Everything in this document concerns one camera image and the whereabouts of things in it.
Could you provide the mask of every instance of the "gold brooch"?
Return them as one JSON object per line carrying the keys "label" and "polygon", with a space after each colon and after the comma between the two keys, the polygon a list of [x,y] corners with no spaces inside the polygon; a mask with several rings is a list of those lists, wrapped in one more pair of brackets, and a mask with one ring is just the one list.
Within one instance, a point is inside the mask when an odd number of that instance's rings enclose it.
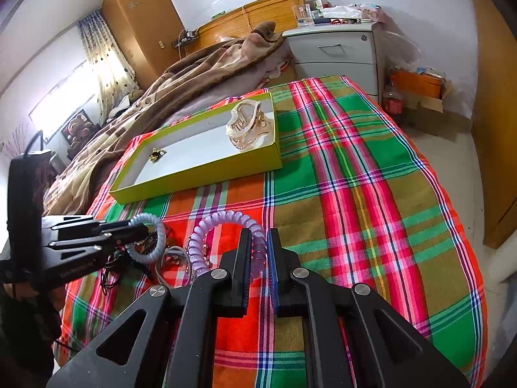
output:
{"label": "gold brooch", "polygon": [[164,154],[167,153],[164,149],[153,149],[151,155],[149,156],[149,160],[151,163],[158,162]]}

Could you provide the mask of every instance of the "patterned curtain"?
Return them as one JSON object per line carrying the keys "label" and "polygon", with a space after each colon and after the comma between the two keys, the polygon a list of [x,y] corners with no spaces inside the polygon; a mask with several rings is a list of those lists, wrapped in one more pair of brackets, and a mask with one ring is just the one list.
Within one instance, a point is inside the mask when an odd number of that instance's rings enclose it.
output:
{"label": "patterned curtain", "polygon": [[100,10],[95,10],[79,20],[77,27],[86,59],[92,65],[99,81],[99,122],[104,124],[113,106],[139,87],[134,79],[133,68],[120,51]]}

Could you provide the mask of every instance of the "blue gripper pad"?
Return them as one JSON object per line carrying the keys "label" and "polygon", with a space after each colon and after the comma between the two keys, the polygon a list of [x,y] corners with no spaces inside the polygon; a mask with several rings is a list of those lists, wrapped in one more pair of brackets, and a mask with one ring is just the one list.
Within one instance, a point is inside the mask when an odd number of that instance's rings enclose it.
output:
{"label": "blue gripper pad", "polygon": [[269,276],[269,291],[271,292],[271,305],[275,316],[278,315],[278,274],[277,265],[275,261],[275,250],[273,248],[273,237],[271,236],[271,229],[267,232],[266,238],[267,246],[267,262],[268,262],[268,276]]}
{"label": "blue gripper pad", "polygon": [[251,284],[251,232],[246,245],[246,260],[244,263],[244,273],[242,279],[242,307],[246,310],[250,300]]}

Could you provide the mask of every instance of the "green plaid fabric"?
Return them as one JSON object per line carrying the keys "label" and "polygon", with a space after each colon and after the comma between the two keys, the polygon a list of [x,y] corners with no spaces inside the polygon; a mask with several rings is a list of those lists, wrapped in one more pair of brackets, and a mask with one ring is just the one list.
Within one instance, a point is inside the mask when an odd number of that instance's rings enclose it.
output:
{"label": "green plaid fabric", "polygon": [[[282,169],[121,206],[108,190],[149,137],[143,135],[129,145],[90,212],[109,221],[154,213],[185,245],[201,218],[242,211],[266,229],[278,228],[283,247],[329,282],[376,288],[479,385],[487,346],[482,277],[429,163],[345,77],[269,91],[278,111]],[[236,226],[216,228],[208,238],[210,260],[217,264],[238,236]],[[265,276],[251,286],[247,316],[218,324],[216,387],[305,386],[301,321],[273,316]],[[183,268],[173,267],[164,277],[176,286],[187,281]],[[151,284],[135,270],[107,296],[98,273],[69,284],[61,341],[85,345]],[[68,359],[68,351],[57,347],[56,353],[61,364]]]}

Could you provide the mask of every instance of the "plastic bag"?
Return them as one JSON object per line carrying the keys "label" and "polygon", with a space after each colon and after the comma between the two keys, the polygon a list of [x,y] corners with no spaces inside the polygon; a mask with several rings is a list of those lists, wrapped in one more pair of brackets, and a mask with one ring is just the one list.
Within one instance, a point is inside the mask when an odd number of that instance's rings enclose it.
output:
{"label": "plastic bag", "polygon": [[328,19],[361,19],[363,17],[363,12],[360,9],[345,5],[322,8],[321,11],[323,17]]}
{"label": "plastic bag", "polygon": [[423,66],[423,54],[419,46],[408,37],[387,30],[381,31],[386,57],[394,68],[415,72]]}

